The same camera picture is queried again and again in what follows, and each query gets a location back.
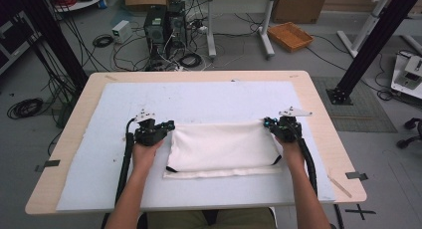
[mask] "white fabric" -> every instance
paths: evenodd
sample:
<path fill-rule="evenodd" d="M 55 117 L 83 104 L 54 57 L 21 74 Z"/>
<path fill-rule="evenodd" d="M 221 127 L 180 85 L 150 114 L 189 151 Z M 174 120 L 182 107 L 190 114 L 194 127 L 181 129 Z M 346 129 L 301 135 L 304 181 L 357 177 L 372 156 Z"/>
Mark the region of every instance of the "white fabric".
<path fill-rule="evenodd" d="M 273 137 L 261 120 L 177 124 L 164 177 L 195 178 L 280 172 Z"/>

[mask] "gray mat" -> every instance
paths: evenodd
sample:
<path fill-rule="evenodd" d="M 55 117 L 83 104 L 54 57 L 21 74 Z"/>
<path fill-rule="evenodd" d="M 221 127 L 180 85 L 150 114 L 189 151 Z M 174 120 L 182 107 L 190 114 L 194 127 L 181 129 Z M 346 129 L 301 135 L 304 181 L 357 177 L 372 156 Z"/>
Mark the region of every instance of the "gray mat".
<path fill-rule="evenodd" d="M 340 78 L 312 78 L 337 131 L 397 132 L 369 87 L 359 82 L 350 95 L 353 106 L 335 106 L 325 89 L 334 89 Z"/>

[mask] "human hand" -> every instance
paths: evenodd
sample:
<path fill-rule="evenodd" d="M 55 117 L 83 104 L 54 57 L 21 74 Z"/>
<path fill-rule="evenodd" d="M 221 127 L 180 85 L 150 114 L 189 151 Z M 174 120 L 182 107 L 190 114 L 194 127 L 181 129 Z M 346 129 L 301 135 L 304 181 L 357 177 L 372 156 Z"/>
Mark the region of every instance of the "human hand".
<path fill-rule="evenodd" d="M 162 146 L 164 140 L 159 141 L 153 146 L 144 146 L 136 143 L 133 146 L 133 170 L 148 171 L 154 162 L 156 151 Z"/>
<path fill-rule="evenodd" d="M 283 158 L 286 160 L 289 169 L 304 169 L 305 159 L 298 142 L 284 142 L 277 137 L 276 140 L 283 147 Z"/>

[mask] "pants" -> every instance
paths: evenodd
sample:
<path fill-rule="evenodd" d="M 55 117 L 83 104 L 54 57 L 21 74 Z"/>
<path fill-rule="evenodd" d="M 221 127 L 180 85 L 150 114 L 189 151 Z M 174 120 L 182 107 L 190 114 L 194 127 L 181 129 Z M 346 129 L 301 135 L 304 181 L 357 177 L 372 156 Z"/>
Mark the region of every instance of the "pants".
<path fill-rule="evenodd" d="M 202 211 L 146 213 L 148 229 L 275 229 L 269 208 L 219 210 L 209 225 Z"/>

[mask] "forearm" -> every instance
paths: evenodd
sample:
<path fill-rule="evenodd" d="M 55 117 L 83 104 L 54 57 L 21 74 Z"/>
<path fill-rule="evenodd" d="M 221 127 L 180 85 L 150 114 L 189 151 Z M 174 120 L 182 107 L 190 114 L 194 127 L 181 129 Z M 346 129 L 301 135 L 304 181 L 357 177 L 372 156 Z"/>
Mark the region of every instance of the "forearm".
<path fill-rule="evenodd" d="M 114 212 L 108 219 L 106 229 L 136 228 L 139 205 L 147 175 L 147 169 L 132 172 L 120 199 L 115 205 Z"/>
<path fill-rule="evenodd" d="M 317 200 L 304 168 L 291 168 L 295 193 L 298 228 L 325 229 L 330 228 L 328 219 Z"/>

